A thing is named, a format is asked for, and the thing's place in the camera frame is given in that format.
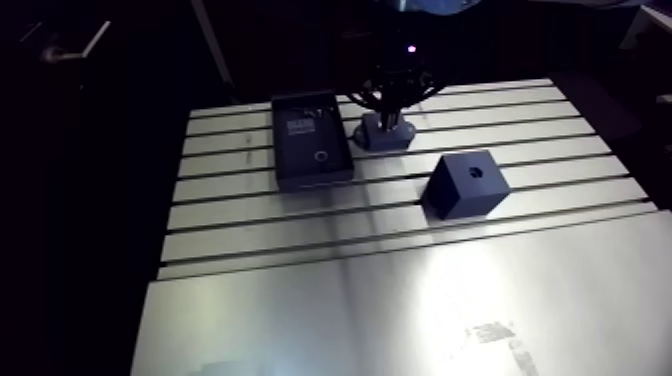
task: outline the label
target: label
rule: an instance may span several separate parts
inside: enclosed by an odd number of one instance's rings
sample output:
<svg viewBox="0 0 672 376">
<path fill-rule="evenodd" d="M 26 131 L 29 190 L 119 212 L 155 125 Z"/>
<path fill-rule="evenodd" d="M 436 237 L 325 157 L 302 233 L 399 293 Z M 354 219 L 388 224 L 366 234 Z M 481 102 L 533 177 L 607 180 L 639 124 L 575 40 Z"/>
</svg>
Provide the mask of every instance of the label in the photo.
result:
<svg viewBox="0 0 672 376">
<path fill-rule="evenodd" d="M 315 132 L 315 121 L 311 118 L 290 120 L 287 122 L 287 132 L 290 136 Z"/>
</svg>

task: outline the dark background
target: dark background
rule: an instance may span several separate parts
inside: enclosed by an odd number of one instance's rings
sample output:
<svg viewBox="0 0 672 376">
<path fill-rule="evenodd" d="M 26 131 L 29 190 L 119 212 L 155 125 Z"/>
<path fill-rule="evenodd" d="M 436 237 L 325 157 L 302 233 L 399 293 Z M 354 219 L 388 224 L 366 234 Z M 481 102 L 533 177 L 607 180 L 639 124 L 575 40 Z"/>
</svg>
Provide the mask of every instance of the dark background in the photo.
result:
<svg viewBox="0 0 672 376">
<path fill-rule="evenodd" d="M 53 74 L 6 38 L 32 10 L 21 2 L 3 9 L 3 46 L 12 57 L 2 68 L 10 98 L 4 213 L 13 225 L 3 247 L 10 256 L 6 342 L 21 354 L 12 359 L 21 374 L 125 375 L 159 266 L 189 110 L 356 88 L 372 63 L 378 13 L 364 0 L 206 1 L 231 87 L 188 1 L 39 3 L 41 17 L 63 25 L 86 13 L 113 26 L 90 61 Z M 637 124 L 618 137 L 609 122 L 594 125 L 669 207 L 671 190 L 661 181 L 670 173 L 672 122 L 653 98 L 672 91 L 672 43 L 654 31 L 636 51 L 619 51 L 635 11 L 484 0 L 445 19 L 410 15 L 403 27 L 451 84 L 558 71 L 595 80 Z M 69 120 L 56 124 L 57 117 Z"/>
</svg>

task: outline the door handle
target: door handle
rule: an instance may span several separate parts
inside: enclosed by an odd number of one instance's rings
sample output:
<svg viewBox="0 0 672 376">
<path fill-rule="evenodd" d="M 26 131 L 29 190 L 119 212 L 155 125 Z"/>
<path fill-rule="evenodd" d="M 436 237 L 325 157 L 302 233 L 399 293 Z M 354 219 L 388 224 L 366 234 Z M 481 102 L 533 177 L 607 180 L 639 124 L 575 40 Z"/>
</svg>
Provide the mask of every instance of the door handle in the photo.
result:
<svg viewBox="0 0 672 376">
<path fill-rule="evenodd" d="M 49 46 L 42 51 L 42 61 L 49 64 L 56 64 L 66 60 L 86 59 L 93 48 L 96 47 L 96 44 L 98 44 L 98 41 L 102 38 L 103 34 L 105 34 L 105 31 L 110 27 L 110 24 L 110 21 L 105 21 L 96 34 L 94 34 L 93 38 L 91 38 L 89 43 L 86 44 L 86 47 L 84 47 L 82 52 L 66 52 L 61 47 Z"/>
</svg>

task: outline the circular hole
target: circular hole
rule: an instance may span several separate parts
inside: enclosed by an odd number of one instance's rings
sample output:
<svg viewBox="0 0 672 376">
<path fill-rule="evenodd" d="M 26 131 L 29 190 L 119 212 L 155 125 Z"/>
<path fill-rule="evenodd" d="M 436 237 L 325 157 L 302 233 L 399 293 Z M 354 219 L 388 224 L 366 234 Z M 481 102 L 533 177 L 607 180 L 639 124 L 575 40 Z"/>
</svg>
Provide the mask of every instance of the circular hole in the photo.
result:
<svg viewBox="0 0 672 376">
<path fill-rule="evenodd" d="M 469 175 L 471 175 L 472 178 L 482 178 L 483 177 L 483 170 L 481 170 L 478 167 L 470 167 L 469 168 Z"/>
<path fill-rule="evenodd" d="M 327 154 L 326 151 L 324 150 L 318 150 L 315 152 L 315 160 L 318 162 L 324 162 L 329 158 L 329 154 Z"/>
</svg>

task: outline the aluminum table surface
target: aluminum table surface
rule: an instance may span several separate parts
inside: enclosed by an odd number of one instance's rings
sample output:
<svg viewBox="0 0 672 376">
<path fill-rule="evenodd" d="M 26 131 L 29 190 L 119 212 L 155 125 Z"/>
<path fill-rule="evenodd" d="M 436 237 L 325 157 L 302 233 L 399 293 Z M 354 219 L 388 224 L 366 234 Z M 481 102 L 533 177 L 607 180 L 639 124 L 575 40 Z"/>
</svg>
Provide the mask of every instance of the aluminum table surface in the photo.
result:
<svg viewBox="0 0 672 376">
<path fill-rule="evenodd" d="M 338 97 L 351 134 L 365 111 Z M 354 144 L 355 179 L 280 194 L 268 103 L 196 110 L 160 279 L 393 251 L 657 210 L 551 80 L 453 86 L 405 110 L 403 153 Z M 418 205 L 444 153 L 489 150 L 513 188 L 490 215 L 437 222 Z"/>
<path fill-rule="evenodd" d="M 405 110 L 407 152 L 351 145 L 352 182 L 296 194 L 269 104 L 193 111 L 133 374 L 664 371 L 670 214 L 570 99 L 547 79 L 448 87 Z M 338 100 L 351 133 L 364 110 Z M 438 158 L 478 149 L 512 194 L 435 220 L 418 199 Z"/>
<path fill-rule="evenodd" d="M 137 376 L 669 372 L 672 216 L 153 283 Z"/>
</svg>

